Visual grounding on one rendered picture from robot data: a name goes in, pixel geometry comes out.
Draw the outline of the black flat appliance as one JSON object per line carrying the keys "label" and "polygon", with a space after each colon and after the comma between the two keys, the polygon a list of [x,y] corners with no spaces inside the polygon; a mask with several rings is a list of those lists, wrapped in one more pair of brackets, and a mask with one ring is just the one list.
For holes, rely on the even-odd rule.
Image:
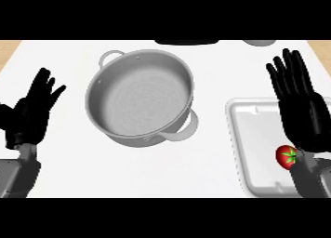
{"label": "black flat appliance", "polygon": [[214,45],[220,40],[155,40],[159,45],[166,46],[205,46]]}

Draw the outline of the grey metal pot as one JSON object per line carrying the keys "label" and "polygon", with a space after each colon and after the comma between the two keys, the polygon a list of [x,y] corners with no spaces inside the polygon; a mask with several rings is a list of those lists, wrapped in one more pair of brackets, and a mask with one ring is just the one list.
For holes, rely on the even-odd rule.
{"label": "grey metal pot", "polygon": [[99,60],[85,93],[87,117],[121,145],[150,147],[189,139],[199,127],[193,76],[183,60],[158,49]]}

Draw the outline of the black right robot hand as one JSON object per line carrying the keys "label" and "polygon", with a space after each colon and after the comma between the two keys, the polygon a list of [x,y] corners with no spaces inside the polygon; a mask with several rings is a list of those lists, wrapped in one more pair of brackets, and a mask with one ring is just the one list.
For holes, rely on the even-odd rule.
{"label": "black right robot hand", "polygon": [[331,113],[316,92],[298,50],[282,50],[282,57],[265,64],[279,100],[283,133],[307,152],[331,152]]}

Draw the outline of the white plastic tray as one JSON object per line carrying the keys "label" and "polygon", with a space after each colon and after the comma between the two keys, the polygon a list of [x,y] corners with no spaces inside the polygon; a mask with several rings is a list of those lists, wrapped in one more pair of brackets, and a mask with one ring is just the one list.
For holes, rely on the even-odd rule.
{"label": "white plastic tray", "polygon": [[282,129],[274,98],[231,99],[226,118],[243,192],[251,197],[299,198],[276,150],[292,145]]}

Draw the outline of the red tomato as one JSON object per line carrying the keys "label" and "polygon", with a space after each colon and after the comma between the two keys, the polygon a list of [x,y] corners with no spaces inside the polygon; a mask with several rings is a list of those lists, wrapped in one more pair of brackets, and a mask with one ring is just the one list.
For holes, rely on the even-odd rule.
{"label": "red tomato", "polygon": [[289,145],[282,145],[276,150],[276,160],[282,168],[289,170],[296,162],[296,149]]}

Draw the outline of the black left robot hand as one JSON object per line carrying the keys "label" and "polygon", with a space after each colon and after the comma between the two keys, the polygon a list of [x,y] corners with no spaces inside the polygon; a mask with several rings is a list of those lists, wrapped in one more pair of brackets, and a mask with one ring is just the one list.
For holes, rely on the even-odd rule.
{"label": "black left robot hand", "polygon": [[31,86],[29,92],[22,97],[14,107],[0,102],[0,129],[5,131],[5,148],[14,150],[22,144],[36,145],[45,136],[48,126],[48,112],[66,90],[60,86],[51,90],[54,78],[50,70],[41,68]]}

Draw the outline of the grey round object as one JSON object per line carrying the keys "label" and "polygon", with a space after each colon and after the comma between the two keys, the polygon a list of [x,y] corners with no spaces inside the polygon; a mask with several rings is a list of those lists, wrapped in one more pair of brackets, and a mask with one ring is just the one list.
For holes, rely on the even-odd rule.
{"label": "grey round object", "polygon": [[243,40],[251,46],[271,46],[276,40]]}

